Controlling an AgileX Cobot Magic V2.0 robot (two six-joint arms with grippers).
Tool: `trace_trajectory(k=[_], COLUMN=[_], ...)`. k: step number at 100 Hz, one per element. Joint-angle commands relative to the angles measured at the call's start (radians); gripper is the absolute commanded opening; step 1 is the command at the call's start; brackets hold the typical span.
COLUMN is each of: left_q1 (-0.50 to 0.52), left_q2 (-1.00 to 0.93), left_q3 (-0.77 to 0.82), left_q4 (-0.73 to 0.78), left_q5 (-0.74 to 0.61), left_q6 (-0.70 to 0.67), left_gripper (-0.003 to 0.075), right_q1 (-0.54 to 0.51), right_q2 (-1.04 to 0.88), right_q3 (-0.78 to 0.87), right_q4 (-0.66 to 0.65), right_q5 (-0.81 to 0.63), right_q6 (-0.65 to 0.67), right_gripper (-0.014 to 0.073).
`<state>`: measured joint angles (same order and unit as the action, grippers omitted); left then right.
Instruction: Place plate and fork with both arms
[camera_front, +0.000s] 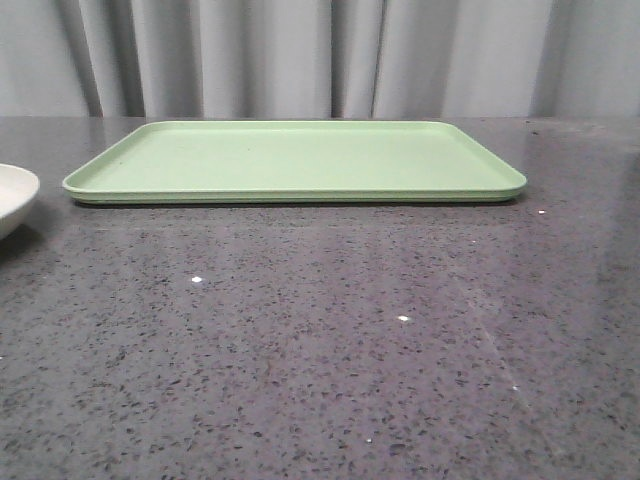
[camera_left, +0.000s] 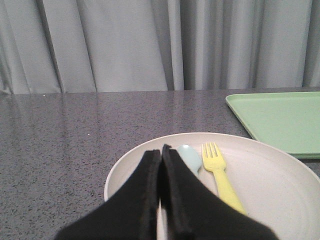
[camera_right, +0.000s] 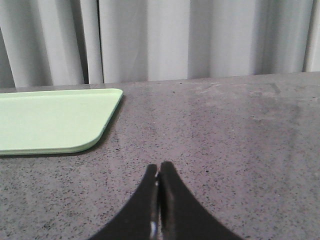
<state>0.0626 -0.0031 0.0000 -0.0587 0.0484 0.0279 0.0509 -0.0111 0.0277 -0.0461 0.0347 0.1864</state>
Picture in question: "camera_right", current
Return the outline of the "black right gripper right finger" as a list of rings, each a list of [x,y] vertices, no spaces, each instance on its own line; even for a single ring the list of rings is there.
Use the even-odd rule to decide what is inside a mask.
[[[241,239],[196,200],[170,161],[160,167],[160,199],[164,240]]]

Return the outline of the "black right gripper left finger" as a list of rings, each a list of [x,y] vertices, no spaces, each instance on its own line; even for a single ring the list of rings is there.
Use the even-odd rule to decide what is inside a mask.
[[[92,240],[157,240],[159,227],[158,168],[149,164],[131,198]]]

